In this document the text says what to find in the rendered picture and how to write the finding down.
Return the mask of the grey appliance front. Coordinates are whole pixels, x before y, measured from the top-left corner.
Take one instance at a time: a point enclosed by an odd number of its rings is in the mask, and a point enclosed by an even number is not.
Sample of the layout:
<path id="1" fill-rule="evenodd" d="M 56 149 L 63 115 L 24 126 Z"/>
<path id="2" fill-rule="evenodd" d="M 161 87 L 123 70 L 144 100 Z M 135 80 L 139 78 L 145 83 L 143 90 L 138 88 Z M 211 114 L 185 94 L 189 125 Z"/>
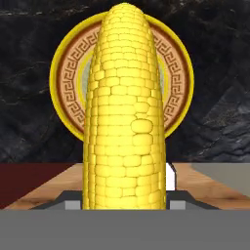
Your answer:
<path id="1" fill-rule="evenodd" d="M 192 168 L 250 197 L 250 163 L 192 163 Z"/>

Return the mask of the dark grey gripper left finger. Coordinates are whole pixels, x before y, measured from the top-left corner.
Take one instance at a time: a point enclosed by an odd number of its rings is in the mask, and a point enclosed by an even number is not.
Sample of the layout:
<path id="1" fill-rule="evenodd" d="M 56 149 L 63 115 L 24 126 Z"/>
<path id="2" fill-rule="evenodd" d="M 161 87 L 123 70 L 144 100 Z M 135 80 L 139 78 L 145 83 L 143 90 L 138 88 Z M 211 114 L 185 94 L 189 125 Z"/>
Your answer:
<path id="1" fill-rule="evenodd" d="M 64 190 L 55 200 L 38 205 L 34 210 L 81 210 L 82 192 L 80 190 Z"/>

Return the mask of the small white block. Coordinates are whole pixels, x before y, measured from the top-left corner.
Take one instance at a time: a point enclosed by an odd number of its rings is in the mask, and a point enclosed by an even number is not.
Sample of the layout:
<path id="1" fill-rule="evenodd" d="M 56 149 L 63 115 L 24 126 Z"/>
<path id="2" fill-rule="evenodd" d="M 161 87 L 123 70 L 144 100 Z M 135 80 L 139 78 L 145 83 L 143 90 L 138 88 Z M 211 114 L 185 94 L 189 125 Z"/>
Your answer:
<path id="1" fill-rule="evenodd" d="M 176 189 L 176 169 L 172 163 L 166 163 L 166 190 L 172 191 Z"/>

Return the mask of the yellow rimmed patterned plate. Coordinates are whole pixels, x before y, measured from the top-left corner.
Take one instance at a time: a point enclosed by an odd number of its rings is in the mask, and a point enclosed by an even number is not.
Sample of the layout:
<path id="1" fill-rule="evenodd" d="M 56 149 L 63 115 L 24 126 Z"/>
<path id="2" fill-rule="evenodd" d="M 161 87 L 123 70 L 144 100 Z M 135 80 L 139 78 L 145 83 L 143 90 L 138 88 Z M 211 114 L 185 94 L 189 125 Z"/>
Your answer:
<path id="1" fill-rule="evenodd" d="M 100 13 L 76 25 L 62 40 L 51 64 L 49 83 L 54 108 L 78 139 L 83 138 L 89 66 L 103 17 Z M 192 100 L 192 63 L 172 29 L 151 16 L 146 19 L 159 63 L 165 135 L 170 136 L 184 120 Z"/>

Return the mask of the yellow corn cob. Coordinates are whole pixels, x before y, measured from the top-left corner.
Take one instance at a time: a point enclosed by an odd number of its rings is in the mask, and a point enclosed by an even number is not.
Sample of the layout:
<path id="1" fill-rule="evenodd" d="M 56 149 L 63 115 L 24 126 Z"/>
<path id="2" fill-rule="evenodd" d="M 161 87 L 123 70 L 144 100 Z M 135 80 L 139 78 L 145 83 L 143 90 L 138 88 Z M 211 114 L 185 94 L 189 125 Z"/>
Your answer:
<path id="1" fill-rule="evenodd" d="M 83 149 L 85 209 L 165 209 L 163 102 L 144 13 L 105 15 L 90 64 Z"/>

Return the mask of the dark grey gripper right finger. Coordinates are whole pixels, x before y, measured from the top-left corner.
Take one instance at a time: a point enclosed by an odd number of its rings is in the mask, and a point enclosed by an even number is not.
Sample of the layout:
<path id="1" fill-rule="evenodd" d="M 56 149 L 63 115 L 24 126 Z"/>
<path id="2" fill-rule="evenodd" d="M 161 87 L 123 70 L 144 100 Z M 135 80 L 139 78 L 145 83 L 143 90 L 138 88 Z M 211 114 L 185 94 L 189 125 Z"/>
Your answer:
<path id="1" fill-rule="evenodd" d="M 167 210 L 218 210 L 218 207 L 196 200 L 186 190 L 170 190 L 166 192 Z"/>

